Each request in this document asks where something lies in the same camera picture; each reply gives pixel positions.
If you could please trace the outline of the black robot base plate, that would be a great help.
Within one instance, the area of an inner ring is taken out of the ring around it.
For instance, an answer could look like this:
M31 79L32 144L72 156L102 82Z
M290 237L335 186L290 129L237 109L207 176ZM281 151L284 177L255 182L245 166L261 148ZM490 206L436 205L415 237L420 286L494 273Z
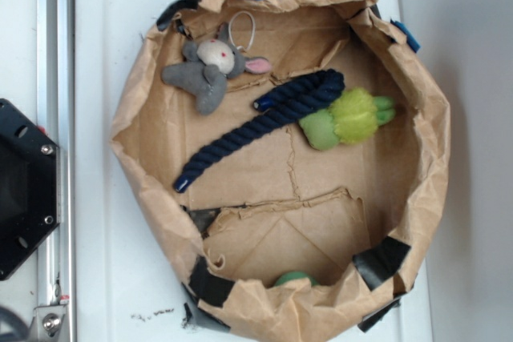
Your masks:
M59 147L1 100L1 280L8 280L59 225Z

